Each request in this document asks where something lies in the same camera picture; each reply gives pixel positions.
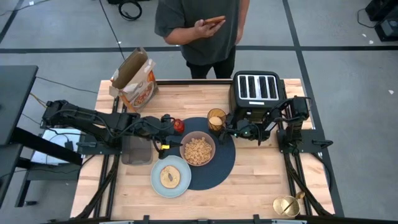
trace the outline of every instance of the bagel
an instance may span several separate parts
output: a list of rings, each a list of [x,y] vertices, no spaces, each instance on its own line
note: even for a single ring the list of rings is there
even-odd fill
[[[180,172],[174,166],[166,166],[160,172],[160,183],[165,188],[173,189],[180,183]]]

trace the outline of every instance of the gray t-shirt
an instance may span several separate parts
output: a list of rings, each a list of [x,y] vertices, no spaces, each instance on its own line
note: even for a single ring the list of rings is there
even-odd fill
[[[213,37],[181,46],[184,58],[194,65],[208,65],[228,58],[238,32],[240,0],[159,0],[155,33],[167,37],[175,28],[193,27],[200,19],[225,16]]]

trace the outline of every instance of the yellow object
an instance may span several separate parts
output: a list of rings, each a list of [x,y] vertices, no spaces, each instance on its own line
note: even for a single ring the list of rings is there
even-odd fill
[[[40,105],[42,105],[44,108],[47,108],[47,106],[45,105],[45,102],[42,101],[41,99],[39,99],[39,97],[37,97],[35,94],[29,93],[29,95],[33,96],[33,98],[35,98],[37,100],[37,102],[40,103]]]
[[[278,215],[287,215],[288,217],[295,217],[300,213],[300,204],[297,198],[292,196],[277,197],[272,206]]]
[[[161,149],[161,150],[163,150],[163,149],[170,149],[170,146],[169,146],[169,145],[162,145],[162,146],[160,147],[160,149]]]

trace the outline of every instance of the concrete floor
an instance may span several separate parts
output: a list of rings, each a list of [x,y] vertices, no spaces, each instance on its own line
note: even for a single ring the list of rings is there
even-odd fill
[[[0,1],[0,14],[14,9],[17,2]],[[103,2],[122,47],[167,46],[153,31],[156,0],[141,2],[144,13],[136,22],[123,20],[116,6]],[[300,45],[369,46],[370,40],[372,46],[398,45],[380,42],[373,29],[356,23],[356,11],[369,2],[289,0]],[[0,30],[10,14],[0,17]],[[365,14],[361,20],[369,22]],[[252,0],[246,24],[240,45],[293,46],[281,0]],[[117,47],[98,0],[51,0],[21,10],[0,43],[0,49],[81,47]],[[180,52],[149,52],[149,56],[157,62],[157,78],[190,78]],[[398,52],[304,52],[303,56],[326,138],[335,142],[329,151],[346,217],[398,220],[398,175],[394,173]],[[94,91],[122,61],[117,52],[0,54],[0,65],[38,65],[37,76]],[[282,78],[302,77],[294,51],[240,50],[235,70],[270,70]],[[209,78],[214,77],[211,71]],[[86,108],[95,106],[94,94],[43,80],[36,80],[32,93],[45,101],[66,99]],[[39,121],[43,108],[29,98],[24,113]],[[42,132],[25,117],[18,125],[34,134]],[[68,219],[76,182],[33,182],[27,200],[39,204],[14,208],[22,176],[14,175],[0,210],[5,223]]]

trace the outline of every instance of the red bottle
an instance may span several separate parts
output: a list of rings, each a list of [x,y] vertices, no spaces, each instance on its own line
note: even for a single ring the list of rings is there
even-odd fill
[[[174,121],[174,130],[182,134],[184,132],[184,129],[185,129],[184,122],[180,119],[176,119]]]

